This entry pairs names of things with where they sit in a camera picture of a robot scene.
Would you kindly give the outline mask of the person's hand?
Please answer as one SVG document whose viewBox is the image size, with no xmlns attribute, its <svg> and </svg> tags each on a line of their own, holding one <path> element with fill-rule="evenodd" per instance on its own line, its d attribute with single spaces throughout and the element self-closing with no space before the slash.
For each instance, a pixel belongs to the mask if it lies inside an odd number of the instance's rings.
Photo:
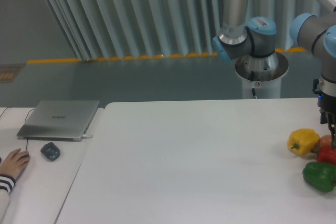
<svg viewBox="0 0 336 224">
<path fill-rule="evenodd" d="M 1 174 L 13 177 L 15 180 L 20 176 L 28 166 L 30 157 L 21 159 L 28 151 L 21 151 L 20 148 L 11 151 L 1 162 Z"/>
</svg>

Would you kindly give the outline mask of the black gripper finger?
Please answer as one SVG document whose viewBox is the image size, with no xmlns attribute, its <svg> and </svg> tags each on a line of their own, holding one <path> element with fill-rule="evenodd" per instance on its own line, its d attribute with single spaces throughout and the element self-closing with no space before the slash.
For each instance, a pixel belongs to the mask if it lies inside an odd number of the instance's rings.
<svg viewBox="0 0 336 224">
<path fill-rule="evenodd" d="M 328 124 L 328 128 L 330 130 L 331 134 L 331 148 L 336 149 L 336 143 L 335 143 L 335 124 Z"/>
</svg>

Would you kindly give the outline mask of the striped sleeve forearm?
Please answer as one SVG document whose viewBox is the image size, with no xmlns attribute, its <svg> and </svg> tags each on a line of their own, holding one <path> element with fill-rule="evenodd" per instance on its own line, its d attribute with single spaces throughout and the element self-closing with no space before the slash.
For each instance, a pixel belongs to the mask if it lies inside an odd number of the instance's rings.
<svg viewBox="0 0 336 224">
<path fill-rule="evenodd" d="M 1 174 L 1 221 L 10 201 L 10 193 L 16 184 L 16 180 L 8 175 Z"/>
</svg>

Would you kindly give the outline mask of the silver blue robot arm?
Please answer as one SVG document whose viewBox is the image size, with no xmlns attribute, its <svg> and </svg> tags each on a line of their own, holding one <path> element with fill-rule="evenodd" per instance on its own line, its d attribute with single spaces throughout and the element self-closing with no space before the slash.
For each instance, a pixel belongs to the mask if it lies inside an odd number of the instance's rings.
<svg viewBox="0 0 336 224">
<path fill-rule="evenodd" d="M 248 0 L 224 0 L 223 25 L 213 46 L 224 61 L 236 60 L 236 72 L 251 84 L 281 78 L 287 60 L 275 51 L 275 22 L 267 17 L 245 21 Z M 321 61 L 321 76 L 313 82 L 320 122 L 335 137 L 335 0 L 317 0 L 328 10 L 318 17 L 303 13 L 291 23 L 289 34 L 300 47 Z"/>
</svg>

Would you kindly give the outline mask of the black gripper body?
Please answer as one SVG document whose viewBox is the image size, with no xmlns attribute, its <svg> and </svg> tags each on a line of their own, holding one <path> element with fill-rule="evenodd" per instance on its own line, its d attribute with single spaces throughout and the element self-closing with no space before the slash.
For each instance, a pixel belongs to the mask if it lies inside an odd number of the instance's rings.
<svg viewBox="0 0 336 224">
<path fill-rule="evenodd" d="M 320 123 L 335 125 L 335 97 L 322 91 L 322 79 L 313 80 L 312 91 L 318 95 L 318 107 L 320 108 Z"/>
</svg>

